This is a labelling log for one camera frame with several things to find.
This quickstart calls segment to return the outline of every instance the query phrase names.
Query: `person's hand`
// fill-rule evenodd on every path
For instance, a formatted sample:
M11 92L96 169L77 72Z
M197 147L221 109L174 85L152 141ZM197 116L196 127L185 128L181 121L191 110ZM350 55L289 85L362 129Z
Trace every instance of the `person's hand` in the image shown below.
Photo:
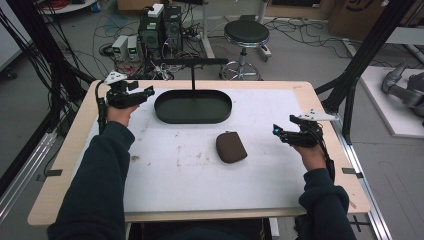
M125 127L128 127L128 123L131 118L131 113L134 112L140 105L132 106L125 109L118 109L109 106L107 108L107 120L118 122Z
M293 148L302 156L303 165L305 165L308 172L314 169L327 167L325 164L324 152L319 145L312 148L299 146L293 146Z

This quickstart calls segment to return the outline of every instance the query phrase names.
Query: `electronic equipment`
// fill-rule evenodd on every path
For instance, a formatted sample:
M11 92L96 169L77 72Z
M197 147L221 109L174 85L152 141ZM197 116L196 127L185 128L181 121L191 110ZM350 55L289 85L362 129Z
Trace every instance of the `electronic equipment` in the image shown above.
M128 36L119 36L113 43L112 50L116 61L125 61L128 57Z
M181 34L181 7L170 6L165 9L164 13L166 38L168 49L173 52L183 50L182 34Z
M128 55L131 62L140 61L140 44L138 43L138 36L128 37Z
M143 48L151 53L153 59L161 58L161 51L165 41L165 26L162 16L163 12L158 17L149 17L147 14L143 14L138 27L141 44Z
M159 17L163 11L163 4L155 3L153 4L153 10L147 12L148 17Z
M272 5L319 7L320 0L272 0Z

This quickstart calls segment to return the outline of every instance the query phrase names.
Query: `cardboard box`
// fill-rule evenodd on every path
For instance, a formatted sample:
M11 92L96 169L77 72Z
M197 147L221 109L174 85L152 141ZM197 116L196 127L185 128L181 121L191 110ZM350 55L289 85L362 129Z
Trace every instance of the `cardboard box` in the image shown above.
M319 4L319 10L326 14L331 14L333 12L334 6L337 1L334 0L321 0Z
M321 12L319 8L273 5L270 2L267 5L265 16L324 20L328 19L330 14Z
M117 0L119 10L141 10L155 3L162 3L161 0Z
M328 21L331 35L363 40L384 11L381 1L336 1Z

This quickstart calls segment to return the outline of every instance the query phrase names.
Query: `person's arm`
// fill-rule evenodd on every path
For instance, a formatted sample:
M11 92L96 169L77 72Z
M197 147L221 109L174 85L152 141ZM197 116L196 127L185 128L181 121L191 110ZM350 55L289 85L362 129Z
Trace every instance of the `person's arm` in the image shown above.
M125 238L123 195L134 142L126 126L136 108L109 107L106 128L85 151L56 222L47 229L49 239Z
M305 192L299 198L307 210L301 239L356 239L346 217L349 196L341 186L334 186L321 148L294 148L308 170L304 175Z

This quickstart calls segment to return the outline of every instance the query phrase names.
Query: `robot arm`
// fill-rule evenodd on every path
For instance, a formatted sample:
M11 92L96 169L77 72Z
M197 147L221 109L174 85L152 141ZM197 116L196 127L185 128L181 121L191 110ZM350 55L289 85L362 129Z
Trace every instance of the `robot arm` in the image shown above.
M399 98L403 104L411 107L417 115L424 117L424 73L412 75L406 89L396 85L406 68L407 63L403 62L389 72L383 80L381 90Z

